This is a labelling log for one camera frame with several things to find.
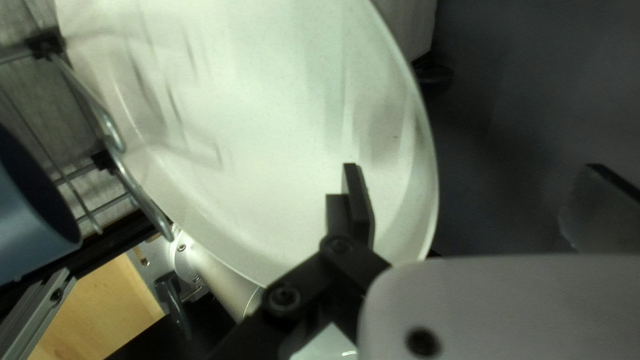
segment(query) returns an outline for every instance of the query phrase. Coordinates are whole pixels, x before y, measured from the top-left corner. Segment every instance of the white plate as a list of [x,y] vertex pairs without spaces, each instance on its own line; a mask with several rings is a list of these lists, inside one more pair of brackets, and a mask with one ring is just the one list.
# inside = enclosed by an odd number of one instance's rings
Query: white plate
[[324,195],[362,166],[375,250],[425,256],[435,155],[412,74],[368,0],[57,0],[125,166],[224,264],[265,286],[317,250]]

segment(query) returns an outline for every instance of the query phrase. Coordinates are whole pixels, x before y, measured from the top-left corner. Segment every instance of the black screw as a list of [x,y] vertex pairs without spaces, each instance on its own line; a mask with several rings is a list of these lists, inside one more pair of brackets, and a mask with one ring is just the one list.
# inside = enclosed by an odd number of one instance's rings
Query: black screw
[[406,346],[418,357],[432,357],[440,351],[435,336],[423,328],[409,332],[406,337]]
[[280,285],[269,293],[269,306],[277,311],[290,311],[300,303],[300,291],[292,285]]
[[59,302],[62,299],[62,289],[57,288],[51,293],[49,300]]
[[334,254],[345,254],[353,250],[351,244],[343,238],[332,239],[329,246]]

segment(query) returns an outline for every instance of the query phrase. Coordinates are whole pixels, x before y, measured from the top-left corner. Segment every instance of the black bracket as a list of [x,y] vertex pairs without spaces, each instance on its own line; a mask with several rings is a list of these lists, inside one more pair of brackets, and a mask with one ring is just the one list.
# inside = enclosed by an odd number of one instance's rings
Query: black bracket
[[211,359],[288,359],[330,322],[356,343],[362,299],[390,265],[371,250],[373,210],[358,165],[344,164],[343,192],[326,196],[318,252],[272,283]]
[[65,40],[57,27],[47,29],[24,41],[24,45],[31,50],[34,59],[45,58],[51,60],[51,54],[62,54],[65,50]]

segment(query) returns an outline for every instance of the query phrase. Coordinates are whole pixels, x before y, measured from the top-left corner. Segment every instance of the blue cylinder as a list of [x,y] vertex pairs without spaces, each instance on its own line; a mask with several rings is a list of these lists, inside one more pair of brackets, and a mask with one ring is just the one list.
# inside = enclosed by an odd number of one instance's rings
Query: blue cylinder
[[0,285],[80,245],[76,220],[58,189],[0,126]]

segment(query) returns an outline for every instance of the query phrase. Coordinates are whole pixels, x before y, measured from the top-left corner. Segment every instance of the plywood panel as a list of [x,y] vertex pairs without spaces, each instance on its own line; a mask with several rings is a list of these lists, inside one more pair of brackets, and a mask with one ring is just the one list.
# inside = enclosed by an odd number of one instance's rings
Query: plywood panel
[[162,316],[121,255],[78,281],[29,360],[103,360]]

